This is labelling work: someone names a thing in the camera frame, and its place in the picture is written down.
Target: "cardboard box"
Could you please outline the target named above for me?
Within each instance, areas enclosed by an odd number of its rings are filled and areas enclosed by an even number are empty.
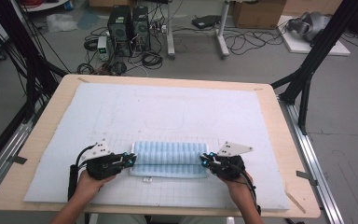
[[[287,0],[283,15],[301,16],[304,12],[319,11],[325,15],[333,15],[342,0]]]
[[[286,0],[262,0],[256,4],[237,2],[232,19],[238,28],[275,29]]]
[[[131,0],[89,0],[90,7],[132,6]]]

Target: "table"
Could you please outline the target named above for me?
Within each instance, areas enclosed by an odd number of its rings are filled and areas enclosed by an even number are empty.
[[[38,7],[27,7],[26,11],[27,12],[34,12],[34,11],[42,11],[42,10],[47,10],[53,7],[58,7],[60,5],[64,5],[66,2],[68,2],[68,0],[59,0],[56,3],[42,3],[42,5],[38,6]]]
[[[318,217],[321,212],[309,180],[296,176],[304,172],[295,143],[283,117],[273,89],[268,84],[234,83],[218,81],[162,79],[144,77],[97,77],[67,75],[54,93],[47,108],[34,126],[19,156],[28,159],[23,165],[13,163],[0,186],[0,210],[59,211],[62,203],[25,203],[22,201],[34,177],[34,172],[48,146],[67,106],[82,82],[115,83],[144,86],[189,87],[219,90],[254,91],[267,125],[271,145],[279,165],[290,209],[283,212],[263,212],[263,217]],[[231,216],[239,217],[237,209],[211,209],[186,207],[153,207],[91,204],[85,212],[124,213],[149,215]]]
[[[168,0],[168,18],[169,18],[169,20],[168,20],[168,24],[167,24],[167,48],[168,48],[168,56],[170,59],[175,58],[175,47],[173,45],[173,33],[172,33],[172,18],[174,16],[172,14],[172,1],[173,0]],[[219,47],[222,50],[222,59],[225,59],[229,55],[226,40],[223,37],[223,32],[225,31],[226,19],[227,19],[227,14],[228,14],[228,9],[229,9],[229,1],[232,1],[232,0],[225,0],[223,10],[222,10],[220,27],[218,30],[216,30],[217,42],[219,43]]]

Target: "hand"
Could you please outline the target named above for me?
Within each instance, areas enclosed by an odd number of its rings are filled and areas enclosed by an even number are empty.
[[[76,197],[80,202],[87,204],[91,202],[91,200],[95,197],[95,195],[105,183],[111,181],[115,177],[116,176],[113,175],[103,180],[97,180],[92,178],[89,173],[84,170],[80,174],[79,180],[77,182],[77,188],[74,197]]]
[[[251,184],[253,185],[252,177],[249,175],[248,172],[245,171],[245,173],[248,176],[248,178],[251,180]],[[229,190],[229,195],[231,196],[231,199],[235,204],[240,203],[240,201],[243,200],[244,196],[252,198],[249,187],[247,186],[246,181],[242,176],[240,176],[238,179],[235,179],[233,181],[226,180],[220,177],[219,179],[221,179],[227,185]]]
[[[251,180],[250,184],[253,185],[252,177],[246,171],[245,173]],[[219,179],[226,183],[229,195],[231,196],[232,201],[237,205],[238,209],[240,209],[243,220],[246,224],[264,223],[255,208],[255,202],[252,197],[252,193],[249,190],[249,186],[247,186],[246,181],[242,176],[234,181],[225,180],[220,177]]]
[[[63,207],[55,218],[50,221],[50,224],[66,224],[75,223],[77,217],[83,209],[91,202],[91,200],[98,193],[98,190],[107,182],[114,179],[116,176],[110,176],[103,180],[96,180],[89,176],[87,171],[80,174],[79,181],[74,196]]]

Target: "metal bracket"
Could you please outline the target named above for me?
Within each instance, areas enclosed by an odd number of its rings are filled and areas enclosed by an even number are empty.
[[[312,176],[310,174],[307,174],[307,173],[304,173],[304,172],[301,172],[301,171],[296,171],[296,175],[299,176],[299,177],[308,179],[312,186],[318,186],[319,185],[318,180],[312,178]]]
[[[11,157],[7,158],[8,162],[16,162],[16,163],[21,164],[21,165],[26,163],[27,160],[28,159],[25,159],[25,158],[20,157],[20,156],[11,156]]]

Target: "computer tower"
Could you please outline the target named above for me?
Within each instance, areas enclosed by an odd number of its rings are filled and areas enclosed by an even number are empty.
[[[150,48],[150,31],[147,7],[136,7],[132,12],[132,22],[134,35],[136,36],[137,50],[149,51]]]
[[[131,56],[131,41],[134,38],[129,6],[113,6],[107,22],[114,53],[119,56]]]

